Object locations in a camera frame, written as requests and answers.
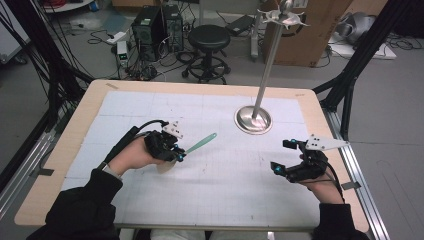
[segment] round stool seat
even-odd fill
[[[188,35],[190,44],[202,52],[219,51],[230,44],[230,34],[223,27],[201,25]]]

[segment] hand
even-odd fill
[[[325,169],[325,172],[326,174],[315,179],[307,179],[298,183],[311,190],[321,203],[344,204],[343,198],[331,179],[333,176],[329,169]]]
[[[153,158],[147,151],[144,137],[138,137],[109,162],[109,167],[118,175],[123,175],[129,169],[138,169],[149,164],[162,164],[164,162]]]

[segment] cardboard box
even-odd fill
[[[368,15],[378,16],[386,3],[387,0],[353,0],[345,13],[364,12]]]
[[[283,31],[274,64],[315,67],[352,0],[295,0],[297,3],[300,7],[293,8],[293,12],[304,12],[302,22],[310,26],[297,25]],[[261,9],[278,9],[278,4],[279,0],[268,0]],[[274,23],[268,23],[266,27],[262,44],[265,62],[272,46],[275,27]]]
[[[160,6],[161,0],[112,0],[114,7],[142,7],[144,5]]]

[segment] gray floor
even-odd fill
[[[81,14],[81,11],[68,14]],[[98,12],[97,16],[108,23],[110,16],[115,14],[108,8]],[[105,25],[126,30],[130,23],[124,19],[119,24]],[[110,76],[116,71],[110,47],[89,45],[87,40],[90,38],[89,32],[69,35],[68,42],[92,75],[98,78]],[[230,85],[259,85],[265,65],[260,59],[257,62],[250,60],[249,44],[247,38],[237,37],[226,49],[226,62],[232,69],[226,77]],[[421,75],[424,50],[393,51],[397,55],[395,60],[372,60],[357,81],[350,141],[391,239],[424,239],[424,188],[420,184],[424,172],[424,81]],[[327,59],[323,59],[319,65],[326,63]],[[324,68],[276,65],[272,68],[268,85],[313,88],[337,76],[346,63],[345,59],[331,57],[331,63]],[[171,67],[156,64],[160,72],[176,66],[180,63]],[[181,77],[182,69],[167,72],[153,81],[195,84],[194,79]],[[46,111],[47,98],[31,64],[2,66],[0,76],[0,170],[3,170]],[[33,180],[30,178],[1,220],[2,239],[23,239],[34,230],[13,223],[14,214]],[[305,239],[305,236],[290,235],[285,239],[295,238]]]

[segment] black sleeve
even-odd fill
[[[369,240],[357,231],[349,204],[323,204],[320,208],[320,224],[315,228],[313,240]]]
[[[27,239],[119,239],[113,225],[112,199],[122,182],[101,170],[91,172],[85,187],[59,193],[46,217],[46,225]]]

